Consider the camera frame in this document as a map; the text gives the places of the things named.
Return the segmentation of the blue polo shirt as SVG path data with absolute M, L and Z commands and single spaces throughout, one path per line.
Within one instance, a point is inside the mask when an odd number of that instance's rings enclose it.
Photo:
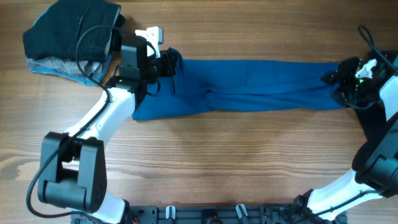
M 333 87 L 322 76 L 337 63 L 272 60 L 191 60 L 170 49 L 175 75 L 148 85 L 132 117 L 136 121 L 208 111 L 274 111 L 304 108 L 340 109 Z

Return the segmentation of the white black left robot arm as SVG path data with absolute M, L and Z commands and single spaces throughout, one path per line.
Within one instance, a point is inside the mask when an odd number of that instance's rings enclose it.
M 129 203 L 107 190 L 104 149 L 124 120 L 146 96 L 156 96 L 160 79 L 175 75 L 178 52 L 160 51 L 159 57 L 122 56 L 126 64 L 103 86 L 100 100 L 74 126 L 63 133 L 49 132 L 42 141 L 40 169 L 26 197 L 31 213 L 32 191 L 40 202 L 66 208 L 66 215 L 93 223 L 128 223 Z

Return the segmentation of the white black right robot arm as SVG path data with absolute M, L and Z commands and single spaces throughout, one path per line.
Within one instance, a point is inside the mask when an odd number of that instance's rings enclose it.
M 367 141 L 346 174 L 284 208 L 263 207 L 264 216 L 286 223 L 343 223 L 347 210 L 397 195 L 397 52 L 370 53 L 367 61 L 350 58 L 322 80 L 338 85 L 333 98 L 354 108 Z

